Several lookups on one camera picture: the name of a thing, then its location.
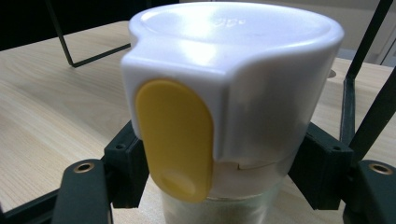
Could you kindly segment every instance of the light wood surface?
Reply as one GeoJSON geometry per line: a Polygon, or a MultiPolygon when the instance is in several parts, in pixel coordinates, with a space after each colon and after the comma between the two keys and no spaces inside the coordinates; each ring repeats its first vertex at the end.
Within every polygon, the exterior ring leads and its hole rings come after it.
{"type": "MultiPolygon", "coordinates": [[[[127,22],[66,37],[75,61],[129,42],[127,22]]],[[[60,186],[63,170],[99,159],[129,120],[120,74],[127,50],[72,68],[58,39],[0,52],[0,203],[5,211],[60,186]]],[[[337,59],[313,122],[338,138],[342,81],[350,61],[337,59]]],[[[357,127],[391,68],[365,64],[356,81],[357,127]]],[[[396,166],[396,119],[367,159],[396,166]]],[[[338,211],[313,211],[286,177],[268,223],[342,223],[338,211]]],[[[138,209],[114,210],[115,223],[164,223],[158,188],[149,179],[138,209]]]]}

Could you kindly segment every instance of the yellow button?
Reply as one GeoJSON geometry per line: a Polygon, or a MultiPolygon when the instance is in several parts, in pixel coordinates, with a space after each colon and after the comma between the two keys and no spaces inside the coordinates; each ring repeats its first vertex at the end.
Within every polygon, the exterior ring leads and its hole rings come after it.
{"type": "Polygon", "coordinates": [[[205,103],[178,82],[156,79],[139,89],[135,107],[154,182],[182,201],[204,200],[213,166],[213,121],[205,103]]]}

